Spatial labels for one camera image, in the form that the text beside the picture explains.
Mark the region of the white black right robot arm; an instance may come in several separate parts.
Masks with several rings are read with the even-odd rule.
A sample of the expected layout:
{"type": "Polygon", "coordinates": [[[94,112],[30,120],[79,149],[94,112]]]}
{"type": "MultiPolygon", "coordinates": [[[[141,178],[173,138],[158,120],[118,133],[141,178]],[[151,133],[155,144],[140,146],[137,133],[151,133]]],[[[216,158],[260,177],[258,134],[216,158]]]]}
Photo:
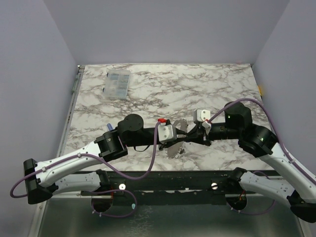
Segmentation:
{"type": "Polygon", "coordinates": [[[286,181],[272,181],[237,167],[224,187],[232,193],[250,191],[267,196],[289,207],[298,218],[315,223],[315,175],[287,151],[275,130],[254,124],[251,110],[243,103],[229,102],[221,111],[225,122],[213,123],[210,111],[195,110],[195,127],[185,141],[209,146],[211,141],[237,139],[243,151],[268,164],[286,181]]]}

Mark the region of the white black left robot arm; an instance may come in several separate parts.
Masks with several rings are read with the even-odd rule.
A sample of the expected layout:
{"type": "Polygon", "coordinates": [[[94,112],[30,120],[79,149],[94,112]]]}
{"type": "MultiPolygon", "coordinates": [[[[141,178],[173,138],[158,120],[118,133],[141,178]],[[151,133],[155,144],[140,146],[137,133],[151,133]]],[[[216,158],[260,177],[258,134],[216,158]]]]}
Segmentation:
{"type": "Polygon", "coordinates": [[[130,114],[115,129],[72,153],[39,162],[28,159],[23,163],[28,204],[46,201],[57,193],[73,192],[77,187],[103,195],[109,182],[103,178],[80,178],[80,170],[121,158],[128,154],[129,147],[173,142],[179,134],[181,131],[169,120],[160,118],[154,128],[144,128],[143,118],[130,114]]]}

